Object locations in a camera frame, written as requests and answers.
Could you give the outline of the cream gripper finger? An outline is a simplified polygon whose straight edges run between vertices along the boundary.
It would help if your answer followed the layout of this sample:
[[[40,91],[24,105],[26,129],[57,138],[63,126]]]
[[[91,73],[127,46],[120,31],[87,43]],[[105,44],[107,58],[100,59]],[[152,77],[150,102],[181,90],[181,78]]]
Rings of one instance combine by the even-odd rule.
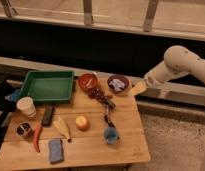
[[[147,85],[144,81],[139,81],[130,91],[129,94],[132,96],[136,96],[140,93],[143,93],[147,90]]]

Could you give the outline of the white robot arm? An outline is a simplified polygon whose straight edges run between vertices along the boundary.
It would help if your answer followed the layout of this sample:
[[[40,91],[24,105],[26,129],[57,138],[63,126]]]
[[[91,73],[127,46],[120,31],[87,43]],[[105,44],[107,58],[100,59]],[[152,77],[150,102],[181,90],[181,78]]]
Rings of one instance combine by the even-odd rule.
[[[189,74],[205,84],[205,59],[183,46],[171,46],[165,51],[163,61],[147,72],[128,94],[135,96]]]

